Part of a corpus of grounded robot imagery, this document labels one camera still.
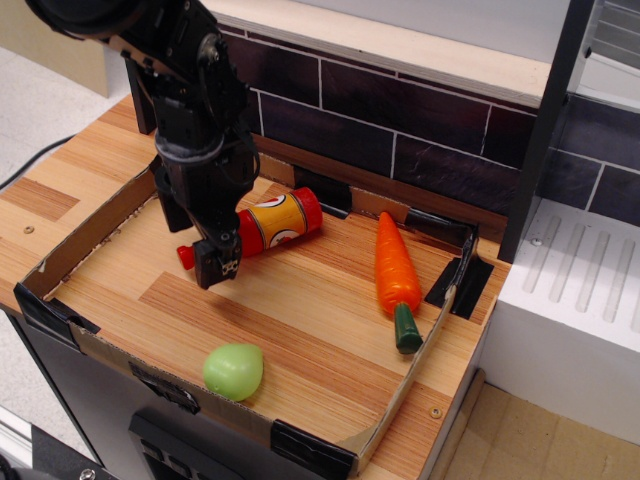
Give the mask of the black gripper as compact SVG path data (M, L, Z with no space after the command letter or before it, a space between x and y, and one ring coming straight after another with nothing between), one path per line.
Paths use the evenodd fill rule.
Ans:
M233 280L241 261L236 208L260 172L252 134L216 131L194 146L157 131L155 147L155 184L169 231L194 227L204 239L193 244L198 285L207 290Z

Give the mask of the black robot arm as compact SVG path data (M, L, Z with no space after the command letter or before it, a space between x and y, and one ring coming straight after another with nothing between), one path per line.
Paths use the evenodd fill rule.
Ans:
M203 289L233 279L242 258L239 201L260 171L237 76L213 14L198 1L31 1L54 32L93 40L132 63L150 101L155 184L172 232L195 227Z

